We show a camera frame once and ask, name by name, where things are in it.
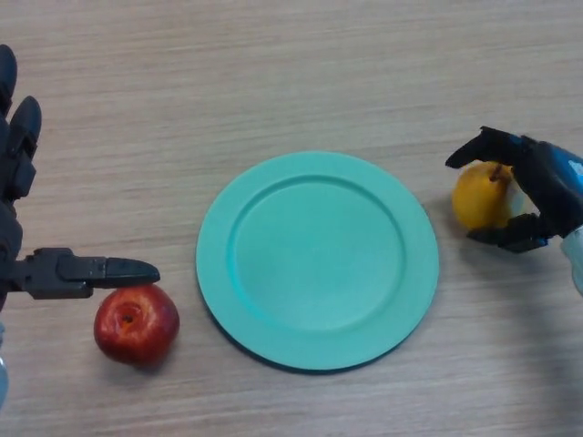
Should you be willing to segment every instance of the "table surface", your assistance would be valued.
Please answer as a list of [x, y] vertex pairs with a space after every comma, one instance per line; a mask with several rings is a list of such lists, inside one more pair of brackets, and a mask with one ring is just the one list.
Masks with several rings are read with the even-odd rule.
[[[583, 8], [546, 0], [28, 0], [1, 6], [15, 102], [40, 101], [22, 254], [159, 266], [179, 306], [155, 373], [107, 360], [90, 300], [10, 296], [3, 436], [583, 435], [583, 300], [558, 241], [521, 257], [454, 224], [448, 155], [482, 125], [583, 153]], [[211, 201], [310, 149], [368, 159], [426, 208], [442, 272], [395, 353], [307, 377], [235, 350], [193, 274]]]

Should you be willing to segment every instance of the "plate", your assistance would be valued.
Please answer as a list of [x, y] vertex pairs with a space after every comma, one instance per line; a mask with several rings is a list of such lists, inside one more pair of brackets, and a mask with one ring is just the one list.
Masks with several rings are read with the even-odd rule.
[[349, 155], [302, 152], [247, 170], [217, 196], [196, 271], [236, 345], [287, 370], [327, 372], [411, 334], [433, 300], [439, 255], [398, 179]]

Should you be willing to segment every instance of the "pear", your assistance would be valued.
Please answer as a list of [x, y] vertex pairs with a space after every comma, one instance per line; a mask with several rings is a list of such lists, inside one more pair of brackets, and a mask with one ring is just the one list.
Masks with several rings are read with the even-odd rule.
[[511, 168], [496, 162], [467, 168], [452, 193], [457, 220], [467, 229], [504, 227], [514, 212], [508, 200], [512, 182]]

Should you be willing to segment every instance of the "robotic wrist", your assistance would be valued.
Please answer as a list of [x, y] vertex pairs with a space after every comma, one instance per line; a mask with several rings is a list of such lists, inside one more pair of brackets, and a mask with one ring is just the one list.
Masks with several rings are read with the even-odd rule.
[[573, 283], [577, 291], [583, 295], [583, 226], [563, 239], [561, 250], [571, 262]]

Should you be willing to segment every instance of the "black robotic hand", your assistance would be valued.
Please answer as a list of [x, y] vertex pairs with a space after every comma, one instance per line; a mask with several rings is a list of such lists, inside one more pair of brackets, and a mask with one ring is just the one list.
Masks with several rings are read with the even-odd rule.
[[461, 168], [474, 160], [512, 167], [521, 189], [538, 209], [509, 220], [505, 228], [472, 229], [470, 239], [516, 253], [565, 238], [583, 225], [583, 160], [553, 144], [482, 127], [479, 136], [460, 147], [445, 164]]
[[28, 195], [35, 178], [33, 157], [41, 130], [41, 109], [33, 97], [5, 118], [16, 85], [16, 59], [0, 45], [0, 310], [9, 291], [27, 291], [34, 299], [88, 298], [93, 289], [149, 284], [158, 270], [134, 259], [77, 257], [71, 249], [37, 249], [16, 260], [23, 230], [14, 203]]

